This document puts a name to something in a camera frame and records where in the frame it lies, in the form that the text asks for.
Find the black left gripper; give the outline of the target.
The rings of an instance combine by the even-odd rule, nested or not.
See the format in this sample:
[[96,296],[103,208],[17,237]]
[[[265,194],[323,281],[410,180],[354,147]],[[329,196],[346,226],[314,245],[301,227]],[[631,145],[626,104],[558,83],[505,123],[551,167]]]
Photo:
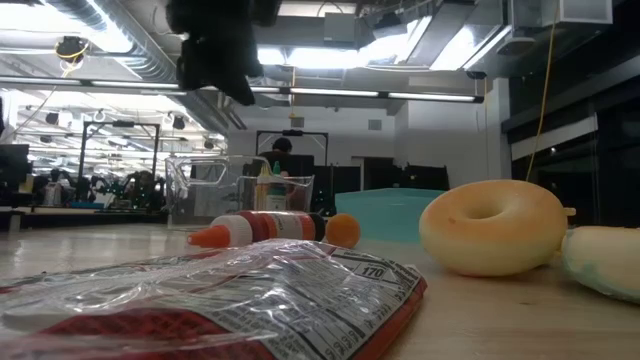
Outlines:
[[176,62],[183,89],[213,86],[244,106],[255,104],[250,78],[263,74],[254,28],[275,24],[282,0],[168,0],[166,20],[184,35]]

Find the clear plastic container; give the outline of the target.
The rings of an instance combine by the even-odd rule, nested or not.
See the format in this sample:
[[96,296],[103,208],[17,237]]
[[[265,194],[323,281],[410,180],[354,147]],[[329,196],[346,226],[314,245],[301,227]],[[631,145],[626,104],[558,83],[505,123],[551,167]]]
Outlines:
[[[166,159],[168,226],[185,230],[202,228],[222,215],[257,211],[256,176],[266,162],[263,157],[238,155]],[[308,212],[314,177],[281,177],[287,185],[284,211]]]

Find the orange glue bottle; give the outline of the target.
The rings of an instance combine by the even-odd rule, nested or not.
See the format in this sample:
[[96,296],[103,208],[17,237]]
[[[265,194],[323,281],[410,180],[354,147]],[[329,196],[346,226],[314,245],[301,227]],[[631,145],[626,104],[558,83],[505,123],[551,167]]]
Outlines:
[[316,241],[311,213],[289,211],[240,211],[214,219],[187,238],[201,248],[242,247],[271,239]]

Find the red snack packet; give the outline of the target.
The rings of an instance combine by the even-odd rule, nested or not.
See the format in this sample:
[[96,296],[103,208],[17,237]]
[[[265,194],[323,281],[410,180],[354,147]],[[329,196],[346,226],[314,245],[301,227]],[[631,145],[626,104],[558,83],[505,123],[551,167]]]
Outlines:
[[410,266],[325,243],[0,282],[0,360],[377,360],[419,308]]

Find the person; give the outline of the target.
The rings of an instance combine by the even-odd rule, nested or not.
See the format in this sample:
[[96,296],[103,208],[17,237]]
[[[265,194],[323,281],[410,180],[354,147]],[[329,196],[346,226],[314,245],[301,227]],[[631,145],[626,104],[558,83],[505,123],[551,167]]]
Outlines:
[[279,173],[287,177],[307,177],[314,174],[314,156],[296,155],[292,153],[293,145],[286,137],[278,138],[270,151],[259,154],[268,160],[272,172],[275,173],[279,164]]

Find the long ceiling light bar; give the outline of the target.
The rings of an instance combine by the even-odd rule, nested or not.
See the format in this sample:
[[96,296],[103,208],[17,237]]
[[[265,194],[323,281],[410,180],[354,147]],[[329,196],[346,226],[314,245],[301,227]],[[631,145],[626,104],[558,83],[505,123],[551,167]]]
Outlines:
[[[160,91],[163,93],[186,93],[178,84],[156,82],[133,82],[120,80],[94,80],[73,79],[55,77],[22,77],[0,75],[0,84],[12,85],[37,85],[37,86],[63,86],[63,87],[98,87],[114,89],[135,89],[141,91]],[[408,101],[433,101],[450,103],[482,103],[485,99],[482,95],[459,95],[445,93],[417,93],[394,91],[371,91],[350,89],[323,89],[309,87],[276,87],[276,86],[251,86],[256,94],[280,94],[280,95],[310,95],[333,96],[353,98],[375,98],[385,100]]]

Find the grey ceiling box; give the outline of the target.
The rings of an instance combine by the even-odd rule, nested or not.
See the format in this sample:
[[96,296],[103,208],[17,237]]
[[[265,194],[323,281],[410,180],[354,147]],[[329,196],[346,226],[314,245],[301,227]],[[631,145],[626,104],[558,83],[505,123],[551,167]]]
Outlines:
[[355,17],[352,14],[326,13],[324,15],[325,42],[353,43],[355,41]]

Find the green cloth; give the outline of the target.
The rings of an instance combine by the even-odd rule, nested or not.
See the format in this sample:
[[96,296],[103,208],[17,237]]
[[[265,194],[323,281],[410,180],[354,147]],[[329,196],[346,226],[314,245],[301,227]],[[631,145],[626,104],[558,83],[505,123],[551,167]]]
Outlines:
[[338,213],[353,216],[366,239],[394,243],[419,243],[419,220],[424,209],[441,190],[385,188],[340,193],[335,196]]

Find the black cabinet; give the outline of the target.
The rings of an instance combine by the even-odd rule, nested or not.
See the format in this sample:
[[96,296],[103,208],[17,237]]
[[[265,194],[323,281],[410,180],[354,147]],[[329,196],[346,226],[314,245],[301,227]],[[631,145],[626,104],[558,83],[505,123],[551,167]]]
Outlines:
[[446,167],[396,165],[392,158],[370,158],[363,161],[364,189],[413,188],[449,190]]

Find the background workbench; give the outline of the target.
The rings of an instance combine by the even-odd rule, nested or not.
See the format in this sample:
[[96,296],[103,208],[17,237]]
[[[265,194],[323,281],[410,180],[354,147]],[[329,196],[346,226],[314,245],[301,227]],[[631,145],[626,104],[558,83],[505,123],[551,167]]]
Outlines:
[[165,213],[60,207],[0,207],[0,232],[117,224],[164,224]]

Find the black background monitor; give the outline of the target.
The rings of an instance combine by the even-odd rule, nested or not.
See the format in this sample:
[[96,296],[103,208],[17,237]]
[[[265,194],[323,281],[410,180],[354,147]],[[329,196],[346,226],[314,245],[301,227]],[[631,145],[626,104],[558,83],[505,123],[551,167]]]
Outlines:
[[31,173],[28,160],[29,146],[24,144],[0,145],[0,189],[17,192]]

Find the black gantry frame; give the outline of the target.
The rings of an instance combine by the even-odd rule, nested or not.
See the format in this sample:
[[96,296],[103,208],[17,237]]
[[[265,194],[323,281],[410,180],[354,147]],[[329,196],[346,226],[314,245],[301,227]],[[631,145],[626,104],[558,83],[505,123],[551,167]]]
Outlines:
[[281,130],[281,131],[257,130],[256,131],[256,135],[255,135],[255,154],[256,155],[260,153],[260,147],[262,146],[262,144],[267,141],[267,140],[265,140],[264,142],[262,142],[260,140],[260,137],[263,134],[268,134],[269,136],[271,136],[271,135],[280,135],[281,137],[304,137],[304,136],[315,137],[315,136],[321,136],[321,137],[324,138],[324,144],[321,145],[321,147],[324,149],[324,166],[328,166],[329,165],[329,161],[328,161],[329,160],[329,133],[328,132],[309,132],[309,131],[294,130],[294,129]]
[[82,178],[84,176],[87,141],[94,135],[95,132],[99,132],[104,126],[111,126],[115,128],[140,127],[144,131],[147,131],[149,128],[154,128],[155,134],[152,135],[151,133],[149,133],[148,136],[154,141],[151,173],[153,175],[156,175],[157,163],[158,163],[158,150],[159,150],[159,144],[160,144],[160,130],[161,130],[160,125],[151,124],[151,123],[140,123],[140,122],[135,122],[130,120],[114,120],[114,121],[105,121],[105,122],[89,121],[89,122],[83,123],[83,131],[81,134],[81,148],[80,148],[80,156],[79,156],[78,178]]

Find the silver ventilation duct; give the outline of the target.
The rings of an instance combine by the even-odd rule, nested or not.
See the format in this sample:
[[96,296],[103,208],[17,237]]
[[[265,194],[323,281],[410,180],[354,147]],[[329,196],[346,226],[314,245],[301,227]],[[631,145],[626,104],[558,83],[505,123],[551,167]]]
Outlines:
[[[175,65],[151,35],[118,0],[44,0],[68,18],[78,21],[102,39],[98,47],[114,55],[130,72],[144,82],[174,83]],[[232,119],[200,91],[170,98],[184,106],[187,113],[207,130],[227,133],[238,129]]]

